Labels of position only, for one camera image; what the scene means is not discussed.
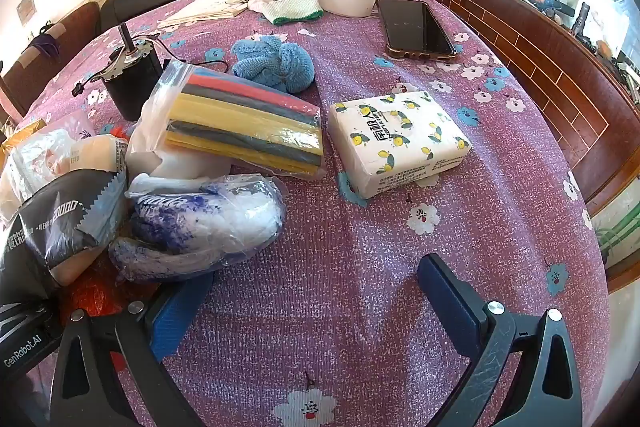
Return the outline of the red plastic bag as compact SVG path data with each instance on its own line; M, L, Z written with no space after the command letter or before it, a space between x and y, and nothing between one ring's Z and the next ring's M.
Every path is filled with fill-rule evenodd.
M89 317L105 317L125 310L129 303L141 300L147 303L158 283L129 282L119 276L106 251L96 257L77 280L58 293L61 323L70 321L70 314L84 309Z

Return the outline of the black snack packet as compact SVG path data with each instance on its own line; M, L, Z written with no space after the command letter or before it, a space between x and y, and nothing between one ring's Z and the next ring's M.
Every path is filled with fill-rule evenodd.
M46 299L77 280L116 237L126 186L124 170L79 169L24 202L1 233L1 302Z

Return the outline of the blue white bagged cloth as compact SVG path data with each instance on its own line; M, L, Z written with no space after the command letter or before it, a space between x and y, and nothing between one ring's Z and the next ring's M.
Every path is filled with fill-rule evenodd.
M130 232L108 246L130 282L178 281L236 265L281 234L279 182L261 174L180 180L141 173L129 185Z

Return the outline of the cream tissue pack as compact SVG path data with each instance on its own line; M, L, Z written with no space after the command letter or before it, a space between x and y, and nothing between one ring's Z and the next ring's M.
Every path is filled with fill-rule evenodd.
M70 171L93 169L117 172L126 169L128 143L111 134L77 141L70 148Z

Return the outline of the white cloth towel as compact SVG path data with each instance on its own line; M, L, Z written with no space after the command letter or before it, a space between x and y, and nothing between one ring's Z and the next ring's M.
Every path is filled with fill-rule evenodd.
M157 150L127 155L131 180L126 196L196 192L207 181L227 176L229 158L196 150Z

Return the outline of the brown wooden chair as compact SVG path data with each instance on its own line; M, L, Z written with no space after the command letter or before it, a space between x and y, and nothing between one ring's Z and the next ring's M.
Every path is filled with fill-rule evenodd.
M1 107L21 121L50 80L98 34L100 6L88 2L50 25L1 74Z

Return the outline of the lemon print tissue pack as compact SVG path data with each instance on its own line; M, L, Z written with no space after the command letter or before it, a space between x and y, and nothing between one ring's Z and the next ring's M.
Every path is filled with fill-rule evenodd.
M457 167L472 150L426 91L335 103L328 130L350 186L363 199Z

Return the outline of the black cylindrical electric motor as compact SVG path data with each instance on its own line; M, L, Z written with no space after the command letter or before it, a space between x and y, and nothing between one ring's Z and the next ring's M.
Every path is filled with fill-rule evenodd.
M136 121L162 75L163 66L151 37L134 38L126 23L120 23L118 31L122 46L110 55L107 65L99 72L90 75L87 80L78 81L72 95L77 98L88 83L102 82L120 116L126 121Z

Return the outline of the bagged colourful sponge cloths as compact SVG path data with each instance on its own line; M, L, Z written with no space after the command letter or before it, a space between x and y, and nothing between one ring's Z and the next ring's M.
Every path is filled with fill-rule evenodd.
M296 96L200 66L171 61L129 139L131 169L152 172L170 153L318 179L324 173L321 110Z

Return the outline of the purple floral tablecloth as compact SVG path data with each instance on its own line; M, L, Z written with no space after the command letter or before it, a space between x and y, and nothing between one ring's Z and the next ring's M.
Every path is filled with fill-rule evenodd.
M432 182L367 202L326 154L318 180L286 180L276 243L222 271L166 367L209 426L283 426L308 385L331 426L422 426L461 376L458 357L416 285L439 254L486 299L515 312L559 309L590 414L608 351L600 249L556 135L510 72L454 12L433 14L459 51L454 64L394 60L380 20L326 14L282 34L306 49L322 108L382 98L434 98L472 143Z

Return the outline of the black smartphone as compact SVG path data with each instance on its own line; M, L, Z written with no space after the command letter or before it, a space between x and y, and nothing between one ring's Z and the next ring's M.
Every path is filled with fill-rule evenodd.
M457 56L450 39L428 5L411 0L378 0L386 53L411 60L451 61Z

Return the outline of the light blue knitted cloth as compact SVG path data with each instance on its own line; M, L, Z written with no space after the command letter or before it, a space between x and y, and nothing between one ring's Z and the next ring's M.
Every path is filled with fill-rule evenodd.
M236 58L233 75L271 89L297 94L308 89L316 77L309 53L275 35L238 40L231 53Z

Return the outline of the open paper notebook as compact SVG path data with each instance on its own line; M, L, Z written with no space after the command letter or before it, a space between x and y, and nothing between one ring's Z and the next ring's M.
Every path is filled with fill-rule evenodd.
M232 18L246 10L250 0L194 0L162 20L157 28L190 25L202 20Z

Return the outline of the white green cuffed glove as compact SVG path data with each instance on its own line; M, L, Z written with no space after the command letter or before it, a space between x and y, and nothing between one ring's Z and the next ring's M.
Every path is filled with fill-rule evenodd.
M323 15L318 0L250 0L247 7L274 26L318 20Z

